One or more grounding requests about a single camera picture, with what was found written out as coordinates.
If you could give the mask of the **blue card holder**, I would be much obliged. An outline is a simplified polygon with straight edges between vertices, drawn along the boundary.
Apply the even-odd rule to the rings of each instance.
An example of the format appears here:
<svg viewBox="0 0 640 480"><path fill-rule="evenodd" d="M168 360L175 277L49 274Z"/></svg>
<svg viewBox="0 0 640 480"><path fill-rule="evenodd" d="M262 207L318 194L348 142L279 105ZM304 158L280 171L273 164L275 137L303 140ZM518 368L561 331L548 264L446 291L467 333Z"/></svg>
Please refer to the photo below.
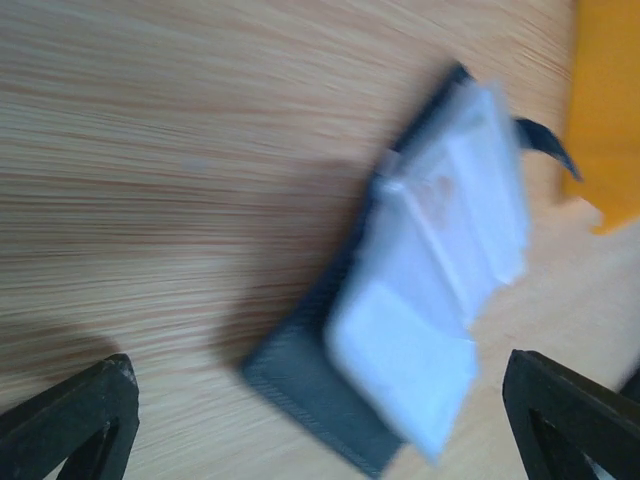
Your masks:
<svg viewBox="0 0 640 480"><path fill-rule="evenodd" d="M247 383L369 478L445 447L478 372L470 326L527 268L521 155L579 171L547 127L453 63L372 171L344 243L248 355Z"/></svg>

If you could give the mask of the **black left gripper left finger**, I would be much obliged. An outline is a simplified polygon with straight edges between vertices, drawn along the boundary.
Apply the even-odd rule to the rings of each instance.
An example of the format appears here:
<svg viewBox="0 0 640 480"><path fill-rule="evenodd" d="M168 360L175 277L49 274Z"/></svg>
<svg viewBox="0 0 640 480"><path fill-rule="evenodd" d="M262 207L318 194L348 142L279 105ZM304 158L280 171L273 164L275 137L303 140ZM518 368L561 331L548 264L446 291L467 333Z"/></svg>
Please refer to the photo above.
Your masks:
<svg viewBox="0 0 640 480"><path fill-rule="evenodd" d="M1 415L1 477L121 479L139 427L129 357L111 355Z"/></svg>

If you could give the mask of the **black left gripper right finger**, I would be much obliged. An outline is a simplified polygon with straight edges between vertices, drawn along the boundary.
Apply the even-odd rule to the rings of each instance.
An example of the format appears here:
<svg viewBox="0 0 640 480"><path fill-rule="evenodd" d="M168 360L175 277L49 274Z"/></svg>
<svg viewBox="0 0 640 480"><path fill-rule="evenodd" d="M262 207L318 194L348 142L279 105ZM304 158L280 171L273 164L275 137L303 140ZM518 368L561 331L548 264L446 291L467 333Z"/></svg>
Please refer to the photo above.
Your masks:
<svg viewBox="0 0 640 480"><path fill-rule="evenodd" d="M639 372L618 391L536 351L514 350L502 398L530 479L639 477Z"/></svg>

